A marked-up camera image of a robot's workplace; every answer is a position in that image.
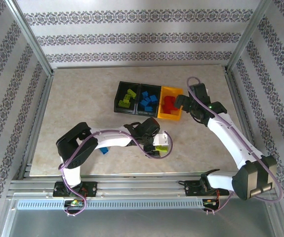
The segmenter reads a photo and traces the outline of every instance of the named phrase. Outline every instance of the marble table surface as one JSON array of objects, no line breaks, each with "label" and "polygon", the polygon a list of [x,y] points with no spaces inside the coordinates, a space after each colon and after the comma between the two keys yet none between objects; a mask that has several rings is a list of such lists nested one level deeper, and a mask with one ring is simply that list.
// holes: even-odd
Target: marble table surface
[{"label": "marble table surface", "polygon": [[[119,81],[183,88],[197,76],[205,83],[211,101],[220,101],[240,128],[234,104],[220,65],[58,69],[55,71],[30,176],[60,175],[56,141],[79,122],[89,127],[117,128],[147,117],[114,113]],[[111,147],[106,155],[94,151],[81,166],[81,174],[202,172],[219,168],[236,171],[221,141],[204,125],[183,112],[180,121],[156,119],[172,136],[171,155],[155,160],[133,147]]]}]

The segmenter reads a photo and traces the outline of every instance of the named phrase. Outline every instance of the patterned wallpaper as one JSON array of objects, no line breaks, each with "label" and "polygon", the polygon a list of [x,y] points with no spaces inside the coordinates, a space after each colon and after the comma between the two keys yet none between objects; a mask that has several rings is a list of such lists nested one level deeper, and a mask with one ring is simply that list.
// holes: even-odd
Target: patterned wallpaper
[{"label": "patterned wallpaper", "polygon": [[46,74],[0,0],[0,213],[22,165]]},{"label": "patterned wallpaper", "polygon": [[275,0],[233,69],[256,146],[272,154],[284,190],[284,0]]},{"label": "patterned wallpaper", "polygon": [[53,68],[223,64],[260,0],[18,0]]}]

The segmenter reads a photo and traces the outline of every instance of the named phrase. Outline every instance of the blue block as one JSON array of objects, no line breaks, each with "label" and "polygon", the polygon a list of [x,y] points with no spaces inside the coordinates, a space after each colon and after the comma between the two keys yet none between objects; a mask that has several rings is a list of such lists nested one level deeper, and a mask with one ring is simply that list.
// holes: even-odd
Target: blue block
[{"label": "blue block", "polygon": [[140,105],[141,106],[148,106],[148,102],[146,101],[146,100],[142,100],[141,102],[140,102]]},{"label": "blue block", "polygon": [[148,97],[148,92],[147,92],[147,91],[144,91],[144,92],[142,93],[142,96],[143,96],[143,99],[145,99],[146,97]]},{"label": "blue block", "polygon": [[152,102],[152,100],[149,97],[146,97],[144,100],[146,100],[148,103]]},{"label": "blue block", "polygon": [[145,111],[146,111],[146,112],[152,112],[152,111],[153,111],[153,107],[151,107],[151,106],[146,106],[146,107],[145,107]]},{"label": "blue block", "polygon": [[151,99],[153,105],[158,103],[158,99],[157,99],[156,95],[151,95],[150,99]]},{"label": "blue block", "polygon": [[109,149],[107,147],[102,147],[102,148],[99,148],[99,150],[105,155]]}]

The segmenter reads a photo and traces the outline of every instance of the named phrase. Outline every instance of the orange tray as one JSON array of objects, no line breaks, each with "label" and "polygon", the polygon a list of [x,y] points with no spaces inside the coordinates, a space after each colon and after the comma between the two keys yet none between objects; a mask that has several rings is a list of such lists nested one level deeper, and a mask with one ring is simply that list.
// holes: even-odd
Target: orange tray
[{"label": "orange tray", "polygon": [[163,99],[166,96],[177,97],[178,95],[183,95],[183,90],[181,88],[162,86],[161,98],[160,98],[158,115],[157,115],[158,118],[170,119],[170,120],[174,120],[174,121],[180,120],[181,112],[182,112],[181,108],[179,110],[171,110],[171,114],[164,114],[164,112],[162,110],[162,104],[164,105]]}]

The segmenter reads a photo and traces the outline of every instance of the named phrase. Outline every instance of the green block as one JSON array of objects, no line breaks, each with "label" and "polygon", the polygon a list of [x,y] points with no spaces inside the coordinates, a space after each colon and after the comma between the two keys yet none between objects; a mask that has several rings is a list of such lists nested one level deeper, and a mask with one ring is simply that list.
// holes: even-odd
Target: green block
[{"label": "green block", "polygon": [[155,151],[168,152],[168,146],[155,146]]},{"label": "green block", "polygon": [[130,108],[130,102],[126,103],[123,100],[120,100],[119,101],[119,106],[128,109],[128,108]]},{"label": "green block", "polygon": [[132,96],[133,99],[135,99],[136,97],[136,93],[134,91],[132,91],[131,89],[127,90],[127,93]]},{"label": "green block", "polygon": [[124,101],[125,103],[130,103],[130,98],[131,98],[131,95],[126,94],[125,97],[124,97],[124,99],[123,99],[123,101]]}]

